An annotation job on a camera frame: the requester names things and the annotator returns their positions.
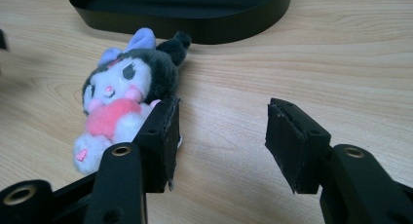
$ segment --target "plush toy head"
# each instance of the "plush toy head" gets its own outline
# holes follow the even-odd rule
[[[150,29],[139,29],[127,49],[111,48],[83,86],[85,132],[75,141],[74,162],[79,171],[97,171],[105,149],[131,142],[154,105],[175,95],[177,66],[186,56],[190,37],[178,32],[155,47]]]

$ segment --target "plush toy face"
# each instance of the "plush toy face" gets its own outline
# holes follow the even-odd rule
[[[92,113],[98,106],[119,98],[142,102],[151,85],[151,68],[140,58],[127,57],[107,65],[95,73],[85,88],[84,110]]]

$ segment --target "plush toy ear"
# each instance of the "plush toy ear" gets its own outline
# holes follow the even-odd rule
[[[186,51],[191,45],[191,37],[184,32],[177,32],[172,39],[161,43],[156,49],[167,53],[173,64],[178,66],[186,57]]]
[[[97,65],[102,65],[106,62],[115,60],[118,58],[118,55],[121,53],[126,53],[132,49],[155,49],[156,47],[156,38],[153,31],[149,28],[140,28],[134,33],[130,42],[127,45],[127,48],[122,52],[118,48],[107,49],[100,60],[97,62]]]

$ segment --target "wood grain surface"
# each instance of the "wood grain surface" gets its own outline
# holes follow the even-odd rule
[[[0,28],[10,46],[0,51],[0,190],[39,178],[58,189],[82,177],[71,154],[82,84],[131,36],[88,28],[68,0],[0,0]],[[178,96],[175,189],[148,195],[150,223],[323,222],[319,195],[293,195],[264,146],[271,97],[412,187],[413,0],[291,0],[259,35],[192,45]]]

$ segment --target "stuffed animal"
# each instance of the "stuffed animal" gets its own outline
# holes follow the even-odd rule
[[[108,147],[131,142],[154,106],[175,95],[177,66],[190,44],[190,37],[178,32],[156,47],[152,30],[141,28],[124,51],[111,48],[103,53],[82,88],[87,121],[74,145],[77,170],[97,171]]]

